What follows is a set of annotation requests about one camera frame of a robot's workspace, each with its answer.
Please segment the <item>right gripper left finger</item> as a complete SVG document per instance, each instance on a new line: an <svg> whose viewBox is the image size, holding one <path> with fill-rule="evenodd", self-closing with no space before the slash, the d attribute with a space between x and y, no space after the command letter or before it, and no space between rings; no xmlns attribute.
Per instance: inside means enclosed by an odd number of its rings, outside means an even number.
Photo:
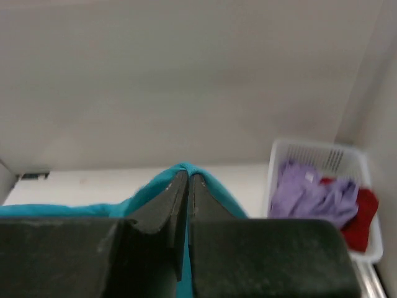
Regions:
<svg viewBox="0 0 397 298"><path fill-rule="evenodd" d="M1 217L2 297L175 297L189 176L127 216Z"/></svg>

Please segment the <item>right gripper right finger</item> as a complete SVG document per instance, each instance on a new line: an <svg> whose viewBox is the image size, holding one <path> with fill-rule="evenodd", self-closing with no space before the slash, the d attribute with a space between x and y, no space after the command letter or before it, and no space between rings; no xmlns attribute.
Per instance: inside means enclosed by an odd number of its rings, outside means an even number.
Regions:
<svg viewBox="0 0 397 298"><path fill-rule="evenodd" d="M189 190L195 297L360 297L341 234L330 223L240 219L195 175Z"/></svg>

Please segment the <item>teal t shirt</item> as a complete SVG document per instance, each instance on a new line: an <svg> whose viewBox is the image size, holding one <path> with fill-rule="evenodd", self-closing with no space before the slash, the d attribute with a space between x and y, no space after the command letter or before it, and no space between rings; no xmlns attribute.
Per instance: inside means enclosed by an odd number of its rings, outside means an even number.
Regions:
<svg viewBox="0 0 397 298"><path fill-rule="evenodd" d="M118 204L93 204L69 207L66 205L49 205L49 204L22 204L22 205L6 205L1 207L1 217L3 215L62 215L68 217L116 217L121 218L127 216L130 212L136 211L145 203L152 200L167 185L172 181L175 175L185 171L189 176L189 188L188 188L188 201L187 201L187 213L188 213L188 202L189 202L189 190L190 181L193 176L203 176L205 182L208 185L209 191L215 196L220 204L230 211L233 215L240 219L246 217L246 213L243 211L238 202L232 197L228 190L210 173L205 170L198 168L188 163L181 163L171 168L164 170L155 176L147 185L143 186L135 195L118 203ZM189 256L189 219L186 213L186 226L185 226L185 239L184 239L184 255L182 264L182 277L177 283L177 290L175 297L192 297L192 273Z"/></svg>

